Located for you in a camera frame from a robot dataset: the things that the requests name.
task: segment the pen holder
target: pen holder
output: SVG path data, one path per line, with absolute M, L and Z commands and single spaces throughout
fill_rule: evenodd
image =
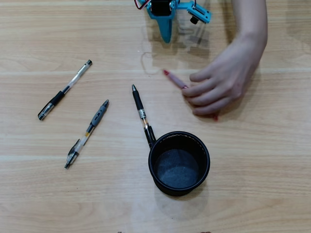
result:
M 152 143 L 148 163 L 154 182 L 163 193 L 183 196 L 205 180 L 210 158 L 198 137 L 177 131 Z
M 139 0 L 139 2 L 143 5 L 146 0 Z M 171 41 L 172 24 L 177 9 L 187 10 L 187 12 L 192 15 L 190 21 L 193 24 L 197 24 L 198 21 L 209 23 L 211 18 L 211 13 L 199 4 L 196 4 L 196 1 L 151 0 L 146 8 L 150 18 L 157 21 L 161 36 L 165 43 Z

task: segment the hand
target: hand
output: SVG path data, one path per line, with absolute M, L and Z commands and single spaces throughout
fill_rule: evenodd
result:
M 255 36 L 240 36 L 209 66 L 191 74 L 190 80 L 198 85 L 185 88 L 182 93 L 194 106 L 193 114 L 213 114 L 242 97 L 265 46 L 266 41 Z

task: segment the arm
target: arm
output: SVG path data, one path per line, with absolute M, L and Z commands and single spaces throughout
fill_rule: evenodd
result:
M 265 0 L 232 0 L 238 36 L 252 37 L 265 47 L 268 39 Z
M 267 44 L 265 0 L 232 0 L 237 22 L 234 41 L 206 68 L 190 75 L 199 83 L 182 90 L 196 115 L 220 111 L 245 93 Z

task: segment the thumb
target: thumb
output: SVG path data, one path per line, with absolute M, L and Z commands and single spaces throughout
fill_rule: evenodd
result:
M 195 83 L 199 83 L 204 81 L 205 79 L 211 78 L 211 65 L 205 67 L 204 69 L 200 70 L 199 72 L 193 73 L 190 75 L 190 80 Z

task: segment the pen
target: pen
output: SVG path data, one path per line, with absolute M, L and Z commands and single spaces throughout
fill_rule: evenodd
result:
M 61 99 L 65 96 L 65 94 L 69 91 L 69 89 L 80 79 L 80 77 L 86 72 L 86 70 L 92 64 L 91 60 L 88 60 L 76 73 L 73 79 L 64 87 L 63 90 L 59 91 L 53 99 L 51 99 L 38 114 L 39 120 L 43 120 L 45 116 L 52 110 L 54 106 L 56 106 Z
M 133 97 L 135 100 L 135 104 L 136 104 L 136 107 L 137 107 L 137 110 L 139 113 L 139 117 L 140 117 L 142 126 L 144 128 L 149 147 L 151 148 L 153 146 L 154 142 L 156 141 L 156 138 L 155 138 L 154 132 L 152 130 L 152 127 L 148 123 L 148 119 L 147 119 L 144 107 L 142 105 L 139 93 L 138 93 L 136 87 L 134 86 L 134 84 L 132 85 L 132 91 L 133 91 Z
M 73 163 L 73 161 L 78 157 L 80 151 L 82 150 L 83 146 L 85 145 L 88 137 L 93 132 L 94 128 L 98 125 L 98 123 L 101 121 L 101 119 L 104 116 L 104 113 L 107 110 L 107 107 L 109 105 L 109 100 L 106 100 L 105 103 L 99 108 L 95 116 L 93 117 L 88 129 L 86 130 L 86 133 L 84 134 L 83 138 L 76 142 L 74 146 L 71 148 L 67 155 L 67 163 L 65 165 L 65 168 L 68 169 L 68 167 Z
M 188 88 L 188 86 L 181 79 L 179 79 L 176 75 L 168 72 L 167 70 L 163 70 L 163 73 L 180 89 Z

